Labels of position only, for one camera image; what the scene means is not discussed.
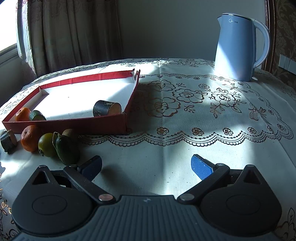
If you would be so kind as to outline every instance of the orange fruit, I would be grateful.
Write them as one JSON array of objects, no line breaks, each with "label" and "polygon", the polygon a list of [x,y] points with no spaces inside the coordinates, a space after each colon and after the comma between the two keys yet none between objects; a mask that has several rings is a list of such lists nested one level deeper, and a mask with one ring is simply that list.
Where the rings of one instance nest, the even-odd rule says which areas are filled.
[{"label": "orange fruit", "polygon": [[36,125],[30,125],[22,131],[20,143],[26,151],[34,152],[38,150],[38,141],[41,136],[41,129]]},{"label": "orange fruit", "polygon": [[16,114],[16,121],[29,121],[30,110],[27,107],[22,107]]}]

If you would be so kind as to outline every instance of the kettle spout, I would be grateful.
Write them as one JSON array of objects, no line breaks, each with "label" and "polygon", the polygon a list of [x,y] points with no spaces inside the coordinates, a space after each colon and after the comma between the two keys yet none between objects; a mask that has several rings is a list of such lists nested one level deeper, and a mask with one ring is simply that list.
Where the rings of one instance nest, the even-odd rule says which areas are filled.
[{"label": "kettle spout", "polygon": [[222,16],[218,17],[217,19],[218,19],[218,22],[219,22],[220,27],[221,27]]}]

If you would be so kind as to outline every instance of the kettle lid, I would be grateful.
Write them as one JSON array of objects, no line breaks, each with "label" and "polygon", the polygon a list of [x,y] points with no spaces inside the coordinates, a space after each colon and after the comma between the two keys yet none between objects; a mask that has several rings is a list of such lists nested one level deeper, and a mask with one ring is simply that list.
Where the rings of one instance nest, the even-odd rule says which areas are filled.
[{"label": "kettle lid", "polygon": [[239,14],[235,14],[235,13],[223,13],[222,15],[237,16],[237,17],[245,18],[245,19],[248,19],[248,20],[252,21],[251,18],[247,18],[247,17],[245,17],[245,16],[242,16],[242,15],[239,15]]}]

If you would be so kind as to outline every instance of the floral tablecloth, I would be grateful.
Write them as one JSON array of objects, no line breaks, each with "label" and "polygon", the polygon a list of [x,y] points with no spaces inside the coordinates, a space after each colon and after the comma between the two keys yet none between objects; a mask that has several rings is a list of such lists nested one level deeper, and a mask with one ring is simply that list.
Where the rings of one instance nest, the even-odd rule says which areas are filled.
[{"label": "floral tablecloth", "polygon": [[[25,86],[0,108],[0,118],[40,84],[66,78],[140,69],[129,117],[129,135],[80,136],[80,162],[100,155],[103,169],[94,183],[112,193],[175,197],[200,182],[191,170],[193,154],[232,169],[254,164],[282,205],[276,234],[294,240],[296,208],[296,93],[257,70],[258,81],[225,79],[202,59],[127,59],[80,66],[48,74]],[[17,194],[37,166],[63,165],[26,152],[1,150],[2,239],[17,229],[10,213]]]}]

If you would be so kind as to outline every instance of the blue kettle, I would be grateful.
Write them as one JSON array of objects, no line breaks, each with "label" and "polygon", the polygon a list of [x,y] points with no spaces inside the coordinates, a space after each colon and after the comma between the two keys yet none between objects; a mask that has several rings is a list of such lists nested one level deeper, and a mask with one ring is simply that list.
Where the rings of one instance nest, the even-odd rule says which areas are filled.
[{"label": "blue kettle", "polygon": [[[215,72],[226,78],[250,81],[256,79],[254,69],[260,66],[270,50],[268,28],[261,22],[233,13],[218,18],[220,35],[216,51]],[[264,36],[264,49],[256,61],[256,29]]]}]

